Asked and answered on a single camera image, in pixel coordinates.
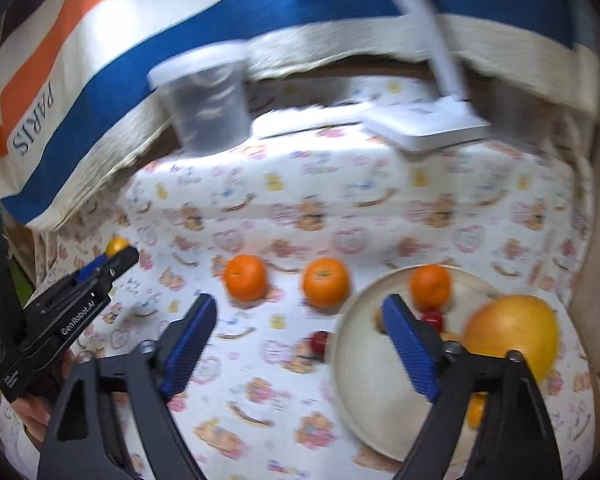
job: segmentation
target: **red cherry tomato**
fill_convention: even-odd
[[[425,323],[429,323],[436,334],[440,334],[445,331],[445,317],[439,310],[427,310],[420,317]]]
[[[327,348],[327,339],[329,338],[329,332],[319,330],[314,332],[311,336],[311,350],[318,359],[324,359],[324,351]]]

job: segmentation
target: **grapefruit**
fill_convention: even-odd
[[[558,353],[555,312],[535,296],[503,296],[476,310],[464,326],[462,342],[471,353],[504,357],[518,350],[539,382]]]

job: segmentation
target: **blue gripper pad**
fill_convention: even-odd
[[[76,282],[83,283],[86,282],[91,275],[99,269],[101,266],[107,263],[106,254],[101,254],[100,256],[96,256],[94,260],[91,260],[88,264],[86,264],[83,268],[78,272],[78,276],[76,277]]]
[[[162,360],[164,351],[168,352],[161,363],[164,373],[159,386],[167,402],[186,389],[217,318],[216,300],[208,294],[200,294],[187,315],[172,322],[158,341],[158,347],[163,350],[158,351],[158,360]]]
[[[443,351],[440,337],[429,325],[414,317],[398,294],[391,294],[382,302],[382,322],[413,389],[429,402],[436,402],[440,394],[436,360]]]

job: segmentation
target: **blue stripe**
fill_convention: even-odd
[[[574,20],[574,43],[600,53],[600,20],[588,0],[570,0]]]
[[[567,0],[435,2],[443,12],[508,23],[568,48],[573,45]],[[397,15],[391,0],[221,0],[147,39],[98,72],[49,140],[23,190],[2,202],[22,223],[44,212],[94,143],[150,94],[146,74],[169,57],[204,44],[248,40],[294,25]]]

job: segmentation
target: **plastic cup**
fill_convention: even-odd
[[[172,57],[148,79],[171,115],[181,146],[192,156],[213,155],[251,135],[243,41],[215,43]]]

